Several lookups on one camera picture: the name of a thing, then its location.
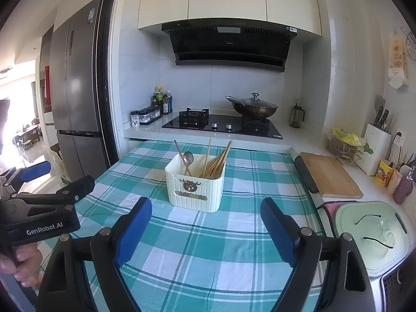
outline wok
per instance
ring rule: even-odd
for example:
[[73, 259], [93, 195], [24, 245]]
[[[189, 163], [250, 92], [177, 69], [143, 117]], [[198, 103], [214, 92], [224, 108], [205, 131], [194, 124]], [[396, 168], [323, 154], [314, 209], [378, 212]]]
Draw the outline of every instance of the wok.
[[231, 96], [225, 98], [232, 103], [235, 111], [243, 116], [251, 117], [255, 120], [262, 120], [270, 117], [276, 112], [277, 105], [258, 99], [258, 93], [252, 93], [249, 99], [236, 99]]

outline basket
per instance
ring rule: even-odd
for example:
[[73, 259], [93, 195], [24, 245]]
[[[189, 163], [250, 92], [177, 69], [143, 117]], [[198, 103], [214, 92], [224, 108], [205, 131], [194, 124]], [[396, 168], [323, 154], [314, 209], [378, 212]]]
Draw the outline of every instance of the basket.
[[[189, 166], [192, 175], [201, 175], [206, 155], [194, 154], [193, 163]], [[215, 156], [208, 157], [208, 165]], [[185, 166], [179, 154], [165, 167], [166, 185], [169, 202], [172, 205], [191, 210], [215, 212], [220, 207], [223, 194], [225, 164], [221, 176], [217, 179], [190, 177], [185, 174]]]
[[342, 142], [333, 134], [328, 136], [328, 140], [329, 148], [335, 157], [348, 160], [350, 163], [356, 161], [357, 158], [361, 159], [358, 147]]

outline kitchen countertop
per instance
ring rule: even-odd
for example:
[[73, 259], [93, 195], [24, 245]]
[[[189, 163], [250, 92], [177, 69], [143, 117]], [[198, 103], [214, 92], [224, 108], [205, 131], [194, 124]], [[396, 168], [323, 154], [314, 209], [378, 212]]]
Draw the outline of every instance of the kitchen countertop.
[[[323, 155], [331, 155], [331, 153], [325, 148], [322, 142], [313, 135], [311, 135], [305, 129], [291, 128], [287, 123], [272, 121], [277, 130], [282, 135], [283, 139], [273, 139], [265, 137], [256, 137], [249, 135], [239, 134], [227, 134], [227, 133], [213, 133], [209, 131], [195, 131], [195, 130], [178, 130], [162, 128], [164, 124], [178, 116], [178, 113], [172, 113], [171, 115], [164, 116], [160, 120], [154, 122], [149, 126], [140, 126], [138, 128], [128, 128], [124, 130], [125, 138], [141, 139], [141, 140], [165, 140], [173, 141], [176, 139], [178, 142], [194, 143], [194, 144], [207, 144], [209, 137], [212, 136], [213, 146], [226, 146], [230, 139], [232, 139], [232, 147], [239, 149], [269, 151], [277, 153], [288, 153], [295, 158], [300, 152], [318, 153]], [[363, 193], [363, 198], [354, 199], [360, 202], [370, 201], [383, 201], [392, 206], [401, 216], [404, 224], [406, 225], [409, 237], [410, 248], [408, 254], [416, 248], [416, 227], [415, 224], [406, 210], [406, 205], [398, 205], [387, 192], [385, 187], [382, 187], [374, 182], [374, 177], [366, 175], [361, 169], [356, 166], [345, 166], [346, 171], [357, 183], [358, 187]], [[313, 201], [318, 207], [324, 201], [336, 201], [336, 200], [348, 200], [347, 198], [322, 198], [317, 195], [313, 195]], [[329, 226], [325, 226], [327, 235], [332, 235]], [[376, 303], [376, 311], [382, 311], [382, 298], [380, 292], [379, 278], [371, 278], [371, 286], [374, 295], [374, 301]]]
[[[217, 112], [219, 115], [229, 115], [227, 112]], [[216, 133], [212, 131], [186, 130], [162, 128], [163, 125], [177, 117], [178, 113], [172, 113], [163, 116], [161, 119], [153, 122], [148, 126], [124, 129], [124, 137], [141, 140], [164, 140], [173, 142], [208, 144], [209, 137], [212, 136], [213, 146], [227, 146], [232, 139], [232, 147], [236, 149], [250, 149], [259, 151], [268, 151], [276, 153], [290, 153], [291, 149], [298, 151], [316, 152], [317, 142], [307, 130], [294, 129], [287, 123], [272, 121], [276, 129], [280, 132], [283, 139], [258, 137], [250, 135], [239, 135], [233, 133]]]

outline plaid tablecloth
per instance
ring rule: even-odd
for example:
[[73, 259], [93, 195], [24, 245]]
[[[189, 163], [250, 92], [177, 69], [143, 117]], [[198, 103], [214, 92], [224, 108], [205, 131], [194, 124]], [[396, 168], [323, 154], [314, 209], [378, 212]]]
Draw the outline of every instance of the plaid tablecloth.
[[[206, 146], [180, 144], [182, 151], [205, 154]], [[218, 155], [222, 148], [211, 148]], [[165, 167], [177, 154], [171, 142], [146, 141], [124, 156], [76, 204], [81, 229], [76, 237], [113, 226], [141, 196], [153, 214], [131, 261], [121, 273], [143, 312], [269, 312], [291, 268], [282, 262], [259, 214], [271, 197], [299, 226], [322, 234], [322, 226], [290, 155], [231, 149], [217, 212], [171, 205]], [[40, 244], [43, 267], [57, 238]], [[88, 276], [96, 304], [107, 311], [92, 263]], [[319, 266], [304, 311], [314, 309], [323, 279]]]

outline stainless steel refrigerator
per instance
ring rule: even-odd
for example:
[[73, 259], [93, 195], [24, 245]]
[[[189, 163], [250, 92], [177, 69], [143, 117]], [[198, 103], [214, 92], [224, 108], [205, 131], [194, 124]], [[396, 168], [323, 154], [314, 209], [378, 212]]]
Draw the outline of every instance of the stainless steel refrigerator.
[[98, 178], [110, 166], [97, 88], [97, 31], [102, 0], [93, 0], [53, 32], [52, 112], [71, 181]]

